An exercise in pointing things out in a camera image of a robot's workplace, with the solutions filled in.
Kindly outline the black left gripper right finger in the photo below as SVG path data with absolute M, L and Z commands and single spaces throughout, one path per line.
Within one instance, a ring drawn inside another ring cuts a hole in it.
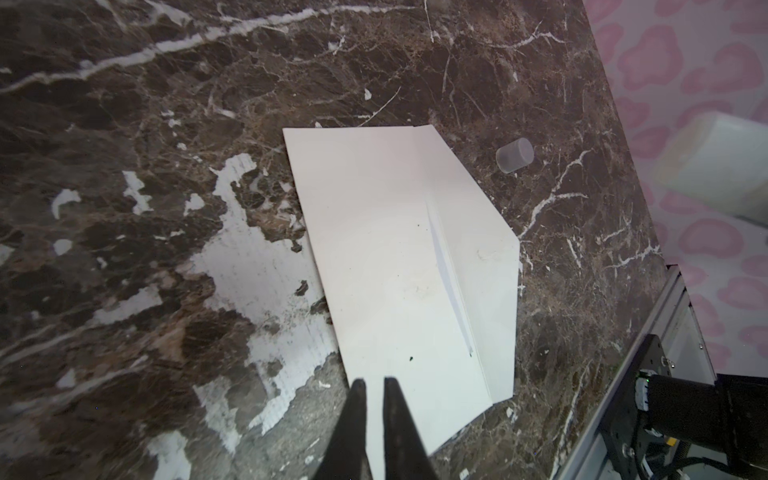
M 383 425 L 385 479 L 437 480 L 403 391 L 394 377 L 384 379 Z

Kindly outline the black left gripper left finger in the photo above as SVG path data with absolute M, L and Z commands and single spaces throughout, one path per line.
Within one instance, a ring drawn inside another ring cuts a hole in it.
M 366 453 L 367 390 L 363 379 L 350 386 L 314 480 L 359 480 Z

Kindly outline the cream white envelope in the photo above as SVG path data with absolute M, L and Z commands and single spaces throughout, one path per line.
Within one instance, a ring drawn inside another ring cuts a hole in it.
M 520 243 L 430 126 L 283 132 L 366 449 L 385 475 L 384 381 L 428 452 L 515 389 Z

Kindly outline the translucent glue stick cap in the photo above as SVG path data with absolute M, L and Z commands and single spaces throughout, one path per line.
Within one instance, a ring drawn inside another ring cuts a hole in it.
M 519 138 L 496 151 L 496 163 L 504 174 L 513 173 L 530 165 L 535 158 L 532 143 L 526 138 Z

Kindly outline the white glue stick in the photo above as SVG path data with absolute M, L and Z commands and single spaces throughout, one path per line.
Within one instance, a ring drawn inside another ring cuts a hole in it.
M 659 155 L 657 183 L 725 215 L 767 226 L 767 126 L 706 112 Z

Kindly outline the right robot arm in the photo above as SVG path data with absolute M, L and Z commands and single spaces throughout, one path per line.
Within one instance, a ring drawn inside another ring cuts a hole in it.
M 767 477 L 767 380 L 719 375 L 707 384 L 671 376 L 661 339 L 648 334 L 598 424 L 623 479 L 669 479 L 704 465 L 741 479 Z M 726 456 L 680 457 L 654 466 L 649 449 L 676 439 Z

